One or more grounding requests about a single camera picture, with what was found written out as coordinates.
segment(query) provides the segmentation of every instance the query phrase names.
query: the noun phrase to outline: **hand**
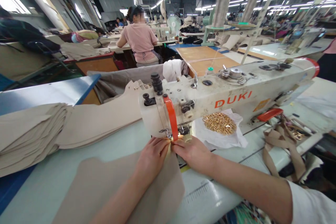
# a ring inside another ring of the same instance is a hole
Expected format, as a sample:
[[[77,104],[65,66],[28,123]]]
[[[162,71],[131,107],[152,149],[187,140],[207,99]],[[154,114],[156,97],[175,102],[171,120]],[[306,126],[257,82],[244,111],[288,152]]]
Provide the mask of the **hand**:
[[[183,158],[191,168],[208,175],[215,154],[211,153],[198,138],[192,136],[190,142],[179,139],[172,142],[171,149]]]
[[[134,177],[144,187],[147,188],[159,174],[168,152],[169,143],[167,138],[152,137],[141,151]]]

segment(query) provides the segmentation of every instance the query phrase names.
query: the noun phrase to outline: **forearm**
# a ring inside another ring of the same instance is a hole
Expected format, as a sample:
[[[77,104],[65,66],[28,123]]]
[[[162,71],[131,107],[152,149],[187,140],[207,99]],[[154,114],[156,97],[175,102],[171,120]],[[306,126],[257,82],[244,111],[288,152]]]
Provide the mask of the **forearm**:
[[[141,180],[132,176],[98,212],[91,224],[124,224],[147,190]]]
[[[285,180],[213,155],[208,176],[265,211],[277,223],[292,222],[292,193]]]

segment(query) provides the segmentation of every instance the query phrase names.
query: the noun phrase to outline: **orange handle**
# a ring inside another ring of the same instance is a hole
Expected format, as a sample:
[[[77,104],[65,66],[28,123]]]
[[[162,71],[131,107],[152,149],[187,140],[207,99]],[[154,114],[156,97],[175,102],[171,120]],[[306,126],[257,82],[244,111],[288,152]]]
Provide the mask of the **orange handle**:
[[[179,138],[179,132],[177,130],[177,121],[176,121],[176,114],[175,114],[175,109],[173,102],[171,99],[167,97],[163,97],[163,100],[167,106],[168,110],[168,115],[169,115],[169,121],[170,121],[170,126],[171,126],[171,132],[173,134],[173,140],[176,141]]]

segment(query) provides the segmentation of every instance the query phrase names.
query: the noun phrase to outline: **worktable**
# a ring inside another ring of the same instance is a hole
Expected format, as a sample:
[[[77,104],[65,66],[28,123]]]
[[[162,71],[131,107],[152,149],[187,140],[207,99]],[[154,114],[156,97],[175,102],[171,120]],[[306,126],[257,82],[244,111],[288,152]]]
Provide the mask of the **worktable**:
[[[312,85],[309,88],[310,92],[314,93],[316,85],[321,83],[323,81]],[[335,90],[336,85],[334,84],[330,91]],[[293,102],[291,105],[282,107],[282,109],[287,115],[292,113],[300,115],[300,120],[308,127],[321,132],[328,132],[335,126],[332,119],[307,109],[298,102]],[[262,149],[265,144],[263,131],[267,128],[267,125],[263,125],[245,134],[248,141],[246,148],[234,147],[215,150],[214,153],[231,161],[269,173],[262,160]],[[0,216],[0,223],[52,223],[81,161],[98,157],[103,162],[109,162],[130,155],[142,150],[150,137],[143,122],[138,121],[91,146],[59,150],[48,156],[37,165]],[[278,171],[290,162],[288,152],[278,147],[273,147],[270,155]],[[242,200],[232,191],[192,169],[182,168],[181,172],[185,194],[178,211],[169,223],[213,224]]]
[[[85,76],[61,82],[54,82],[22,89],[0,92],[0,115],[28,109],[43,104],[82,104],[100,74]],[[36,166],[0,178],[0,214],[10,203]]]
[[[280,43],[252,46],[248,55],[255,56],[264,60],[280,60],[285,58],[297,58],[307,56],[309,54],[321,53],[330,45],[332,39],[321,38],[313,43],[310,47],[300,50],[292,55],[285,54],[285,50],[281,48]],[[238,48],[238,52],[245,53],[247,47]]]
[[[106,54],[101,54],[93,57],[88,57],[81,59],[79,61],[75,59],[64,60],[65,64],[74,64],[83,75],[86,75],[87,71],[98,71],[98,72],[114,72],[118,71],[118,68],[113,60],[114,52],[109,52]]]

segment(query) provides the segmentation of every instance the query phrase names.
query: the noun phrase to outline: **stack of fabric pieces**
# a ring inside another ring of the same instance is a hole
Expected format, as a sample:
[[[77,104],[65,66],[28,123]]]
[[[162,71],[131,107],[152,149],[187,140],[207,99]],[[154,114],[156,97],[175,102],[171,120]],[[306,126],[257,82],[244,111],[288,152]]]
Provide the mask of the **stack of fabric pieces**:
[[[87,41],[77,44],[65,42],[61,45],[61,52],[64,56],[67,56],[69,59],[74,59],[77,61],[111,52],[109,48],[95,49],[93,48],[93,46],[87,43],[88,43]]]
[[[55,152],[68,119],[65,103],[45,104],[0,116],[0,177],[23,170]]]
[[[140,91],[148,86],[130,81],[118,98],[102,105],[77,105],[56,140],[60,149],[91,145],[141,119]]]

